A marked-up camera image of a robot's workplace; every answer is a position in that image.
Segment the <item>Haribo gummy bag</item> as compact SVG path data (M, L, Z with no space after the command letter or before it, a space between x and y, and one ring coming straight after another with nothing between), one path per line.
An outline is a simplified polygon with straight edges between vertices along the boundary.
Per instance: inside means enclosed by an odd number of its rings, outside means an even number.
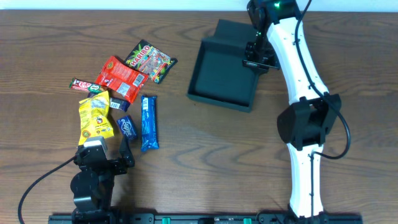
M161 84L170 69L178 62L159 48L142 39L124 60L124 63L149 76L156 84Z

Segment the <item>blue Oreo cookie pack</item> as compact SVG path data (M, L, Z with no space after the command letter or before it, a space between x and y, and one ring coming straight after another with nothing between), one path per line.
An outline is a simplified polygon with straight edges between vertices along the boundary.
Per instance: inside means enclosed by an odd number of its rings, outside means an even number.
M156 121L156 96L141 96L141 151L158 149L157 121Z

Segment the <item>red candy bag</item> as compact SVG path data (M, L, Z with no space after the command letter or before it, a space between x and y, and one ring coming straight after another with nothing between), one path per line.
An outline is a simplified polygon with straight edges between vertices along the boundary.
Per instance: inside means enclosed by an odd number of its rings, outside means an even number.
M126 66L115 56L110 56L95 83L116 91L128 102L133 103L148 77L148 75Z

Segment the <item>yellow candy bag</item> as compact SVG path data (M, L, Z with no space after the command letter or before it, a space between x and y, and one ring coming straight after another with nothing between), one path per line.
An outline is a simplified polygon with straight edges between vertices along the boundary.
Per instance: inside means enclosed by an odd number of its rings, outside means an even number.
M88 138L102 136L107 139L114 136L113 127L108 119L109 107L108 91L79 102L80 139L78 145L83 145Z

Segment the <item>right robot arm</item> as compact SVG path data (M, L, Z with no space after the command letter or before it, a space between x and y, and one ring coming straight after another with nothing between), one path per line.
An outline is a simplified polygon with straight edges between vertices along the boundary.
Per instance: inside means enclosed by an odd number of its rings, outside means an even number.
M247 11L256 39L246 45L243 66L281 70L287 86L289 106L278 116L277 129L291 160L289 209L296 219L314 218L323 213L320 154L341 100L319 77L296 1L249 1Z

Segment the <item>dark green box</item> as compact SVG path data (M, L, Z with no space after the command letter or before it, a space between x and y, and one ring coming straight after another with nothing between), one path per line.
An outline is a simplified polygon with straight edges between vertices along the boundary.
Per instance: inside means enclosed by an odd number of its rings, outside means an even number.
M188 98L251 112L259 76L265 73L243 66L246 44L255 35L250 24L220 19L214 35L201 40Z

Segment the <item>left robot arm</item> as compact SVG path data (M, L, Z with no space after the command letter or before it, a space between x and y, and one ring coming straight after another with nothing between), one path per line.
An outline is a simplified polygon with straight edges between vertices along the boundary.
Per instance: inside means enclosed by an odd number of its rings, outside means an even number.
M123 137L117 159L106 157L107 146L102 136L88 138L78 146L73 162L81 170L72 178L70 188L76 209L72 223L118 223L120 212L111 208L114 178L135 165L129 140Z

